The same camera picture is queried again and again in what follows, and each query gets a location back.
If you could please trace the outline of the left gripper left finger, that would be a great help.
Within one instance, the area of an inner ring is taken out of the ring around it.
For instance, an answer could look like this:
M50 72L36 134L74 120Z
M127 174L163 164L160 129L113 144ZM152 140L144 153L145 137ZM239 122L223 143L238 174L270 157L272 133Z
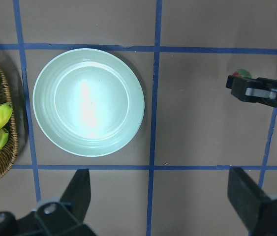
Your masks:
M40 205L36 223L44 236L89 236L84 219L91 201L90 173L79 169L59 200Z

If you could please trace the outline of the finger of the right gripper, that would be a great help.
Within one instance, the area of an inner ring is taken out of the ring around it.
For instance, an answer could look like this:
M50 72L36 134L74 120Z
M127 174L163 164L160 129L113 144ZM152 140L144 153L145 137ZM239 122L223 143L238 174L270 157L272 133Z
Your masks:
M277 80L229 75L226 87L231 89L231 94L240 101L277 108Z

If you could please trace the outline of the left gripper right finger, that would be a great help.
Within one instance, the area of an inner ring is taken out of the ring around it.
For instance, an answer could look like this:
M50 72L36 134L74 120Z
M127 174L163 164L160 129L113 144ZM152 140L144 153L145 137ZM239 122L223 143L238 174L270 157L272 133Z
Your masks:
M240 167L229 169L227 196L251 236L277 236L277 197L268 196Z

